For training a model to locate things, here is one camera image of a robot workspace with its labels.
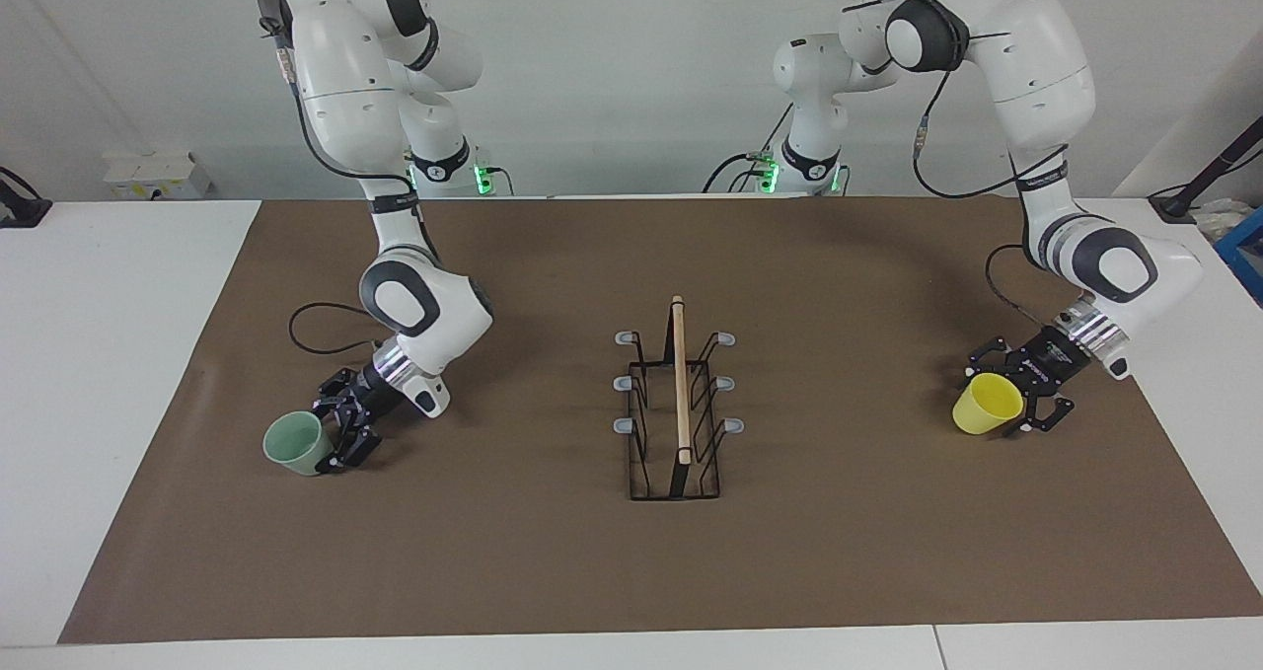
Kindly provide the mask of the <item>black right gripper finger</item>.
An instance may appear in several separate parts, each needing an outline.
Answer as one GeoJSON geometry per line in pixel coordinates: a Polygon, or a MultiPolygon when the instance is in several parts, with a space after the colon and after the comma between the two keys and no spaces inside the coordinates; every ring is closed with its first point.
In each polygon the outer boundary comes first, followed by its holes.
{"type": "Polygon", "coordinates": [[[349,423],[333,434],[333,453],[316,464],[317,474],[332,474],[359,468],[380,445],[373,423],[349,423]]]}
{"type": "Polygon", "coordinates": [[[333,415],[333,421],[337,423],[355,423],[356,399],[352,396],[355,378],[356,370],[338,369],[320,384],[316,396],[316,418],[325,421],[328,415],[333,415]]]}

